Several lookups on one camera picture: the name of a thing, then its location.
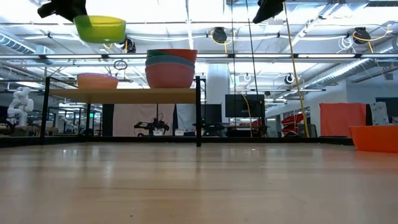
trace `black monitor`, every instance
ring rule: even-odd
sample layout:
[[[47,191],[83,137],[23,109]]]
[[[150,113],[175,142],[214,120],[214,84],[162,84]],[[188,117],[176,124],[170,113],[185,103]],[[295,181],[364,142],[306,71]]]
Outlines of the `black monitor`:
[[[264,118],[266,116],[264,95],[245,95],[245,97],[248,102],[242,95],[225,95],[225,116],[227,118]]]
[[[221,104],[205,104],[201,105],[201,117],[206,124],[222,123]]]

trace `wooden floor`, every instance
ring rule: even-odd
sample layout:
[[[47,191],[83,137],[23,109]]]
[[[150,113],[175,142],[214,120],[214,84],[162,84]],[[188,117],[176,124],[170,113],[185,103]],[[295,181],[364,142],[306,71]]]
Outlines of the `wooden floor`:
[[[398,154],[327,144],[0,150],[0,223],[396,223]]]

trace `orange bowl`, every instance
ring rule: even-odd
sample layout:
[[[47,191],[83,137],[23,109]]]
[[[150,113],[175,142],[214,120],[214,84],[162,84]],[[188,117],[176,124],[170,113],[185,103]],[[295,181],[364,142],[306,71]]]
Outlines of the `orange bowl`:
[[[356,150],[372,152],[398,152],[398,126],[349,127]]]
[[[79,89],[116,89],[118,79],[99,73],[82,73],[77,76]]]
[[[185,58],[192,63],[195,63],[197,61],[197,50],[190,50],[190,49],[157,49],[157,51],[160,52],[165,52],[170,55],[178,56]]]
[[[195,69],[180,63],[157,63],[145,69],[151,88],[190,88]]]

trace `teal bowl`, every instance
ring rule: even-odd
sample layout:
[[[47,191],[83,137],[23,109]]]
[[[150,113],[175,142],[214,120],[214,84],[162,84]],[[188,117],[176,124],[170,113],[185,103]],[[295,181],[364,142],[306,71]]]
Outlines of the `teal bowl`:
[[[153,56],[151,58],[147,58],[145,66],[154,65],[157,63],[180,63],[195,68],[195,64],[192,63],[191,61],[185,58],[172,56],[172,55]]]
[[[170,54],[158,50],[147,50],[147,58],[156,57],[156,56],[165,56],[165,55],[170,55]]]

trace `white pillar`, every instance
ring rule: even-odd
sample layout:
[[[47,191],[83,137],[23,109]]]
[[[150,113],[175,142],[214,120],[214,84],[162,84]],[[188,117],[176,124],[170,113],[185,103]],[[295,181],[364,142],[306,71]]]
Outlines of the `white pillar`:
[[[223,123],[228,123],[225,117],[225,94],[229,94],[229,68],[227,64],[209,64],[206,83],[206,103],[221,104]]]

